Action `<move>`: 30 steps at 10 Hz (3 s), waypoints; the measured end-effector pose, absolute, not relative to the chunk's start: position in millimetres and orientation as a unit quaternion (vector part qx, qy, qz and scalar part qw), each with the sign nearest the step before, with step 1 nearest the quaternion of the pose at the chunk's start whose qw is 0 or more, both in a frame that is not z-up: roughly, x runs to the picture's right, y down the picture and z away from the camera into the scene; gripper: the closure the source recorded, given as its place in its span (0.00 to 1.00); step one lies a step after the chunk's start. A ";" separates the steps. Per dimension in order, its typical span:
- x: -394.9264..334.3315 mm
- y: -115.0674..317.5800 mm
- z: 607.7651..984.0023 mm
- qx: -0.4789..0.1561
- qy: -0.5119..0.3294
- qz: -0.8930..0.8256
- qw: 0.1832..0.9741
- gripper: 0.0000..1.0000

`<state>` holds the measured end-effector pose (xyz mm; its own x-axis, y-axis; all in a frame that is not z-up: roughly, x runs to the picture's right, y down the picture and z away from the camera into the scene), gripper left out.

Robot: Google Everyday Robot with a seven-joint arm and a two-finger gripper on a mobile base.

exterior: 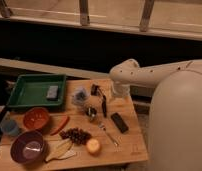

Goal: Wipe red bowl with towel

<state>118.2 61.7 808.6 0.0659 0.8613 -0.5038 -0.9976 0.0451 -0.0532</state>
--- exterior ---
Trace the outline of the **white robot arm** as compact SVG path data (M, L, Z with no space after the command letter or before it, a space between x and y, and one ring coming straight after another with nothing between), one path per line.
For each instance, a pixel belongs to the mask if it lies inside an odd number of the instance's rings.
M202 59L141 67L134 59L109 73L112 94L152 88L148 171L202 171Z

